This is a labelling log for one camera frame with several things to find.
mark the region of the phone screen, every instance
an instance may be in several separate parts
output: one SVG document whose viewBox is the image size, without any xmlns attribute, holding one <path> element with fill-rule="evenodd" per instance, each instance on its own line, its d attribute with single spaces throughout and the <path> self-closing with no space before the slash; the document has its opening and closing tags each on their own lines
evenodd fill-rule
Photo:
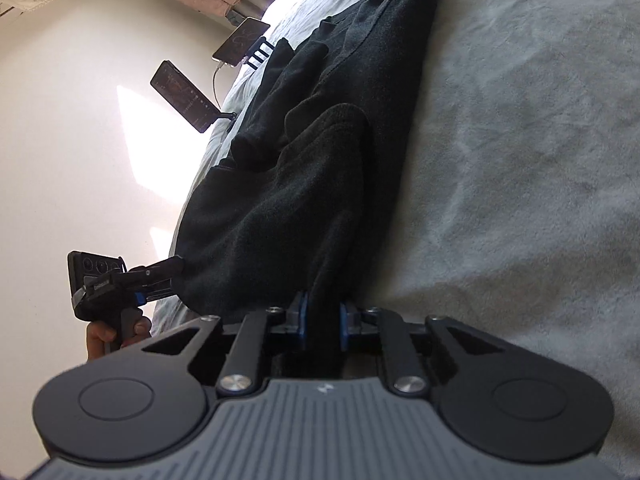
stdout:
<svg viewBox="0 0 640 480">
<path fill-rule="evenodd" d="M 242 61 L 255 40 L 260 38 L 269 27 L 271 27 L 269 23 L 261 22 L 255 18 L 247 18 L 238 25 L 231 36 L 226 38 L 225 43 L 220 45 L 220 48 L 211 57 L 218 61 L 224 61 L 228 65 L 236 66 Z"/>
<path fill-rule="evenodd" d="M 220 110 L 170 61 L 163 61 L 151 86 L 201 134 L 218 118 Z"/>
</svg>

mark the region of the white wall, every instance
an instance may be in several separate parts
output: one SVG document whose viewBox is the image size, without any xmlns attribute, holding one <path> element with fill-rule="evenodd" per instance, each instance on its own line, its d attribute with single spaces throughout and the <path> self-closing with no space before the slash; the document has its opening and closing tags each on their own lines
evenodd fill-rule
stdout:
<svg viewBox="0 0 640 480">
<path fill-rule="evenodd" d="M 0 29 L 0 470 L 45 458 L 31 402 L 85 359 L 66 254 L 157 261 L 204 149 L 149 86 L 170 59 L 205 94 L 228 32 L 172 0 L 55 0 Z M 235 74 L 221 70 L 218 95 Z"/>
</svg>

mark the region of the black circular pad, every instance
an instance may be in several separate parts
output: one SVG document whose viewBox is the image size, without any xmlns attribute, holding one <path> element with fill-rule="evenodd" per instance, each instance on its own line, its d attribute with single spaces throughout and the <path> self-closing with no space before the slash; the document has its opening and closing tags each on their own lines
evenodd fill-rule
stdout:
<svg viewBox="0 0 640 480">
<path fill-rule="evenodd" d="M 47 383 L 33 420 L 47 449 L 76 460 L 128 462 L 187 437 L 207 403 L 200 383 L 176 358 L 117 352 Z"/>
<path fill-rule="evenodd" d="M 613 404 L 598 382 L 523 352 L 469 358 L 444 386 L 439 409 L 472 446 L 527 463 L 597 452 L 613 421 Z"/>
<path fill-rule="evenodd" d="M 80 407 L 93 418 L 126 420 L 141 415 L 154 401 L 154 391 L 134 379 L 106 379 L 80 393 Z"/>
<path fill-rule="evenodd" d="M 547 420 L 562 413 L 566 406 L 566 394 L 546 381 L 516 379 L 494 390 L 494 402 L 513 418 Z"/>
</svg>

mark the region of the metal screw head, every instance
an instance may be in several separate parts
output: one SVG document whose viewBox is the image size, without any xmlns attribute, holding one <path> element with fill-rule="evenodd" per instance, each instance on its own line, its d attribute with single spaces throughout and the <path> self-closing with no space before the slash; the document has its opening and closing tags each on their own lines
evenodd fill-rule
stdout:
<svg viewBox="0 0 640 480">
<path fill-rule="evenodd" d="M 251 379 L 246 375 L 227 375 L 220 379 L 220 387 L 228 392 L 242 392 L 251 386 Z"/>
<path fill-rule="evenodd" d="M 424 379 L 415 375 L 407 375 L 400 377 L 395 383 L 394 388 L 404 394 L 416 394 L 425 389 L 427 383 Z"/>
</svg>

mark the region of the gray blanket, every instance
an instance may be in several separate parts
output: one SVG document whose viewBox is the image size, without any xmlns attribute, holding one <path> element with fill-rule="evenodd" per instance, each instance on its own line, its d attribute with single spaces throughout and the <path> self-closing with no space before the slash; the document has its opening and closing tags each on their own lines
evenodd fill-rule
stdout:
<svg viewBox="0 0 640 480">
<path fill-rule="evenodd" d="M 279 22 L 268 11 L 268 37 L 297 44 L 354 1 L 296 0 Z M 440 0 L 401 199 L 364 293 L 596 377 L 616 407 L 601 457 L 629 475 L 640 475 L 639 2 Z M 225 109 L 242 111 L 260 76 L 242 72 Z M 198 179 L 231 137 L 214 131 Z M 154 323 L 192 316 L 165 300 Z"/>
</svg>

